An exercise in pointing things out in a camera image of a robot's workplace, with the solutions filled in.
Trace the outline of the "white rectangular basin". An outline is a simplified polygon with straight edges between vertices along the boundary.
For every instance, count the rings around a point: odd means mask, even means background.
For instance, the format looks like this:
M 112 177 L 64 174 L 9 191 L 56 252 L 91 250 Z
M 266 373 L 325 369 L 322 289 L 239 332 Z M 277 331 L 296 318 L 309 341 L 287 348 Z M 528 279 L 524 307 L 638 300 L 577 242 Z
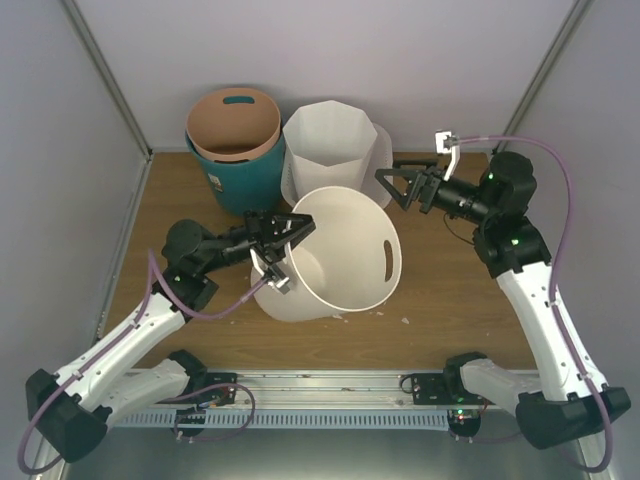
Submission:
M 361 192 L 375 201 L 382 209 L 385 209 L 391 202 L 391 196 L 375 179 L 375 173 L 378 169 L 389 169 L 393 166 L 392 141 L 389 133 L 382 126 L 376 123 L 373 126 L 378 136 L 363 178 Z M 300 196 L 294 185 L 291 161 L 292 156 L 288 152 L 288 148 L 285 148 L 280 188 L 284 201 L 293 207 L 299 201 Z

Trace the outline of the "large white round bin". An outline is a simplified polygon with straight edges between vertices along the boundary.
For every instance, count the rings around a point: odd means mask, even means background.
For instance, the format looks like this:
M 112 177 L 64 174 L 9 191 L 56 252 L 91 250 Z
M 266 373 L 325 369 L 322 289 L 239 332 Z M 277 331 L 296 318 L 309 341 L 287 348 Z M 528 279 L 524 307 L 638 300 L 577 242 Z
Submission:
M 315 320 L 367 311 L 391 297 L 402 273 L 401 245 L 375 201 L 329 186 L 302 197 L 293 211 L 310 215 L 315 230 L 285 248 L 279 267 L 289 277 L 289 291 L 263 286 L 256 292 L 267 315 L 283 322 Z

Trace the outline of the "white faceted bin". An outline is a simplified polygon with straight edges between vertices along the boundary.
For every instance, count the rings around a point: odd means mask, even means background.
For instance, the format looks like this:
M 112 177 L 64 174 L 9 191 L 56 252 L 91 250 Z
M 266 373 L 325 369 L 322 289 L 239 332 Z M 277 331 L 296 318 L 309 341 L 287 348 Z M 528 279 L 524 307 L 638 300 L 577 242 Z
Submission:
M 378 133 L 361 109 L 328 100 L 298 108 L 283 128 L 296 192 L 358 190 Z

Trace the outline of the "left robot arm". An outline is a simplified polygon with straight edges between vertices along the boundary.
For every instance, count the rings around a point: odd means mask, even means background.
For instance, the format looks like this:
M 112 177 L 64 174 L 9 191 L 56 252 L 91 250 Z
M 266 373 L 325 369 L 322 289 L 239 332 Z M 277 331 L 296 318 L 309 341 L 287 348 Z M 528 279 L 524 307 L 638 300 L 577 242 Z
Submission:
M 73 463 L 92 452 L 120 419 L 155 403 L 193 404 L 203 398 L 205 368 L 185 351 L 143 374 L 125 374 L 189 321 L 221 319 L 265 286 L 289 291 L 290 276 L 279 264 L 314 231 L 312 216 L 247 211 L 243 221 L 223 234 L 213 234 L 191 219 L 176 222 L 161 251 L 166 268 L 159 268 L 153 254 L 148 256 L 145 293 L 136 308 L 76 360 L 54 373 L 39 369 L 28 378 L 29 424 L 18 447 L 23 472 L 47 470 L 26 464 L 26 446 L 34 431 L 57 452 L 58 461 Z M 244 262 L 257 269 L 257 281 L 225 310 L 204 313 L 218 290 L 209 273 Z

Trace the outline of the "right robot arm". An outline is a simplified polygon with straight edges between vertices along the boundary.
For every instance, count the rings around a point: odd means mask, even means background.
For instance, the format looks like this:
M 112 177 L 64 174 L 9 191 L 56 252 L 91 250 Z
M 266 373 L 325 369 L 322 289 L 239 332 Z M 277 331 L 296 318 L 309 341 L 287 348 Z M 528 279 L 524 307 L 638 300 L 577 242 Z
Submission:
M 493 156 L 478 184 L 455 178 L 434 161 L 400 161 L 375 173 L 403 210 L 419 202 L 475 227 L 472 244 L 506 296 L 533 353 L 537 378 L 497 366 L 480 352 L 449 358 L 441 374 L 447 401 L 482 401 L 513 415 L 537 449 L 604 433 L 631 407 L 588 354 L 553 284 L 551 253 L 526 216 L 537 182 L 531 161 L 515 152 Z

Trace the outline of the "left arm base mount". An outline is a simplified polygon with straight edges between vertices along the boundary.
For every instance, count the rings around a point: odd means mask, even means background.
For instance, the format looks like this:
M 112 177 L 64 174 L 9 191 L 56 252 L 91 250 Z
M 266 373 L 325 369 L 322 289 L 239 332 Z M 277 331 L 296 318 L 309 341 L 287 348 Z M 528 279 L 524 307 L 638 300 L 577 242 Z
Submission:
M 209 371 L 200 373 L 190 378 L 184 391 L 180 393 L 180 396 L 191 394 L 215 384 L 235 383 L 237 379 L 238 375 L 236 373 Z M 192 396 L 188 399 L 176 400 L 175 398 L 173 398 L 170 400 L 170 403 L 193 403 L 197 405 L 209 405 L 213 403 L 214 405 L 225 405 L 228 403 L 232 403 L 232 400 L 228 400 L 229 395 L 229 387 L 219 387 L 200 393 L 199 395 Z

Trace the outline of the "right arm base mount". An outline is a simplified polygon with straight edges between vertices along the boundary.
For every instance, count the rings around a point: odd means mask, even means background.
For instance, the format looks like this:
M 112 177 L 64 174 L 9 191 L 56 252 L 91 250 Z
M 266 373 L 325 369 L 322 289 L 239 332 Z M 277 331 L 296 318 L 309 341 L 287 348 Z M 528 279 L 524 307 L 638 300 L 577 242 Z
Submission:
M 466 391 L 451 393 L 442 373 L 412 373 L 399 377 L 399 388 L 412 398 L 414 405 L 483 406 L 484 400 Z

